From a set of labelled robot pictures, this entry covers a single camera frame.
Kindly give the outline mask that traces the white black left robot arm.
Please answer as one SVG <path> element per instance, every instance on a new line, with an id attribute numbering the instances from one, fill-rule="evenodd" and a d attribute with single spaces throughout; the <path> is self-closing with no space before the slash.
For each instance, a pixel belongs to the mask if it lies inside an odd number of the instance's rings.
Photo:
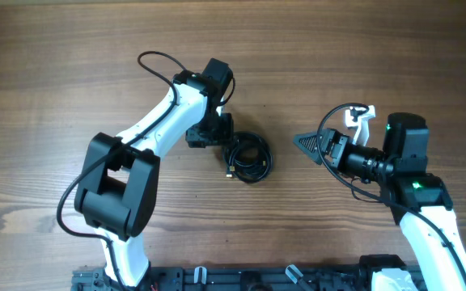
<path id="1" fill-rule="evenodd" d="M 155 208 L 160 163 L 183 137 L 191 148 L 224 146 L 233 139 L 231 114 L 223 113 L 229 65 L 215 58 L 204 70 L 182 70 L 168 80 L 162 101 L 115 137 L 95 135 L 74 181 L 74 209 L 102 242 L 106 264 L 94 271 L 93 290 L 148 290 L 150 261 L 142 232 Z"/>

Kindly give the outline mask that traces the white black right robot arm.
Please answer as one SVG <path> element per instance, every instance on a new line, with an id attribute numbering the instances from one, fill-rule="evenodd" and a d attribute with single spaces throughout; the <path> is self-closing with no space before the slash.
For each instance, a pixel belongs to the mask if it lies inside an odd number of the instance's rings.
<path id="1" fill-rule="evenodd" d="M 376 201 L 392 212 L 416 256 L 429 290 L 466 290 L 466 251 L 445 183 L 427 172 L 430 131 L 423 117 L 392 113 L 383 147 L 367 146 L 373 107 L 345 111 L 350 137 L 331 128 L 294 136 L 294 144 L 336 179 L 358 179 L 380 187 Z"/>

